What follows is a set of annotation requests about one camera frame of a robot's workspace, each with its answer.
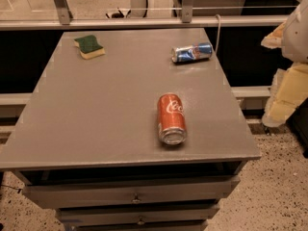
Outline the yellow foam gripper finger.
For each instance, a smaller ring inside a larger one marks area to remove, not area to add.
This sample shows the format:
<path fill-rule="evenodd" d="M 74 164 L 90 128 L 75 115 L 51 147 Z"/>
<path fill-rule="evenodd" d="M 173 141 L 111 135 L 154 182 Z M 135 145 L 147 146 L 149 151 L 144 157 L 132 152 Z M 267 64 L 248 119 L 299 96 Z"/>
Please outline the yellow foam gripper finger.
<path fill-rule="evenodd" d="M 283 31 L 286 23 L 281 23 L 270 34 L 265 36 L 261 41 L 261 45 L 269 49 L 280 48 L 282 46 Z"/>
<path fill-rule="evenodd" d="M 270 87 L 262 123 L 267 127 L 284 124 L 308 98 L 308 64 L 293 63 L 287 70 L 278 68 Z"/>

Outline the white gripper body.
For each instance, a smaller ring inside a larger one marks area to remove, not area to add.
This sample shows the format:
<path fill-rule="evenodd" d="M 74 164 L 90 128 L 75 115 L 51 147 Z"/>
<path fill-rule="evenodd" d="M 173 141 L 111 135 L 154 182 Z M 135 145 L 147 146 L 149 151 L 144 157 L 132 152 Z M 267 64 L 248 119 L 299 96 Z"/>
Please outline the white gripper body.
<path fill-rule="evenodd" d="M 303 0 L 288 17 L 282 37 L 282 55 L 308 63 L 308 0 Z"/>

